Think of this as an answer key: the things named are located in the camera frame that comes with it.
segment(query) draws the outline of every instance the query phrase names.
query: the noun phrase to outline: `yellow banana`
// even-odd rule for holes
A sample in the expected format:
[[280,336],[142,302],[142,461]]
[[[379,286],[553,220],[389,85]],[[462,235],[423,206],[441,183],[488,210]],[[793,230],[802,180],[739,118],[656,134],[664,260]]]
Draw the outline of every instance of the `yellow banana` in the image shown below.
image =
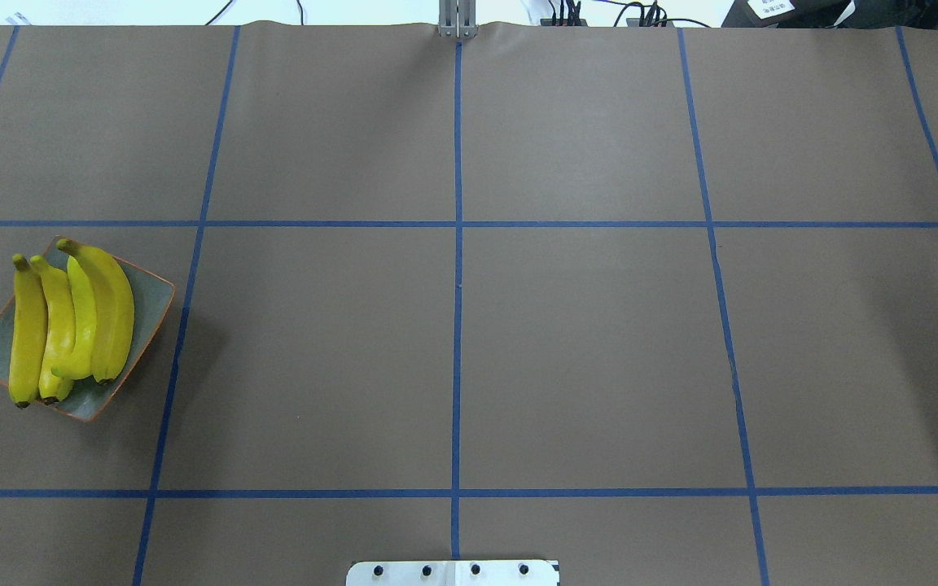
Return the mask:
[[68,280],[71,282],[71,301],[75,305],[75,345],[70,355],[56,361],[52,371],[62,378],[81,381],[93,374],[90,360],[96,342],[96,300],[89,275],[81,270],[74,256],[68,256]]
[[10,351],[10,398],[25,408],[38,398],[42,349],[46,346],[46,298],[38,275],[22,255],[12,257],[14,273],[14,338]]
[[71,393],[73,379],[60,378],[53,374],[52,366],[62,356],[67,356],[75,345],[75,310],[71,303],[71,286],[68,274],[50,266],[41,256],[31,256],[31,268],[42,281],[42,293],[46,297],[49,315],[49,330],[46,335],[45,351],[42,353],[42,370],[38,374],[38,395],[46,405],[66,400]]
[[118,260],[107,252],[67,238],[57,241],[56,248],[74,256],[89,275],[96,300],[96,342],[90,366],[97,383],[114,381],[125,368],[133,344],[133,288]]

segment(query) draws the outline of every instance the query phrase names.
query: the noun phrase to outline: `square plate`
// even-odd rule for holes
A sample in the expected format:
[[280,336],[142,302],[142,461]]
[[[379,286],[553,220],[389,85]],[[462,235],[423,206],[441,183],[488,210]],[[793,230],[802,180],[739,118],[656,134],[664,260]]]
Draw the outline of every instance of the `square plate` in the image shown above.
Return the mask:
[[[53,244],[60,236],[54,237],[49,247],[42,255],[49,264],[67,269],[68,256],[56,249]],[[92,378],[83,378],[76,381],[70,396],[66,400],[53,404],[51,407],[79,419],[82,422],[92,422],[100,411],[111,401],[118,389],[124,385],[133,367],[140,361],[140,357],[147,349],[147,345],[154,338],[161,320],[169,310],[169,304],[176,294],[176,286],[159,277],[159,275],[138,267],[127,260],[115,256],[129,284],[133,287],[133,301],[135,305],[135,323],[133,327],[133,346],[129,349],[129,359],[125,363],[122,374],[118,375],[114,383],[98,385]],[[8,386],[10,379],[10,353],[12,346],[12,327],[14,327],[14,298],[7,301],[7,306],[0,312],[0,385]]]

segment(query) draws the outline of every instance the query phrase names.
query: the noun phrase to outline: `wire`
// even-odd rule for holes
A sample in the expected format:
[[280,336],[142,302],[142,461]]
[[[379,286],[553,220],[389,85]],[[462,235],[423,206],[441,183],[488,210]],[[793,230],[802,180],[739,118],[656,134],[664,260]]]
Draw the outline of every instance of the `wire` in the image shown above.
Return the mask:
[[659,21],[652,22],[651,26],[660,26],[665,23],[675,22],[675,21],[692,22],[693,24],[699,24],[700,26],[703,26],[704,28],[711,28],[711,26],[708,26],[707,24],[700,22],[700,21],[695,21],[693,19],[661,19]]
[[230,2],[228,2],[223,8],[220,8],[219,12],[216,12],[215,16],[213,16],[211,19],[208,19],[208,22],[205,23],[205,26],[209,26],[209,24],[216,22],[216,19],[219,18],[219,15],[222,15],[223,12],[227,10],[227,8],[230,8],[230,4],[234,4],[234,0],[230,0]]
[[625,15],[625,11],[627,11],[630,7],[639,8],[639,19],[643,19],[643,12],[647,11],[647,7],[645,7],[641,2],[629,2],[628,4],[623,5],[621,12],[618,12],[617,18],[614,19],[614,26],[617,26],[617,24],[621,22],[621,16]]

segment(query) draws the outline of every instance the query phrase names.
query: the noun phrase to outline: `silver metal hinge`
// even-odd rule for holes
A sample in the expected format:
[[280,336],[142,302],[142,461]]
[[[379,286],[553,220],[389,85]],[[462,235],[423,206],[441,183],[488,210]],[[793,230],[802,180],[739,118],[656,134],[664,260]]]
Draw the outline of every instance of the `silver metal hinge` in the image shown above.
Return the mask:
[[440,0],[441,37],[476,37],[476,0]]

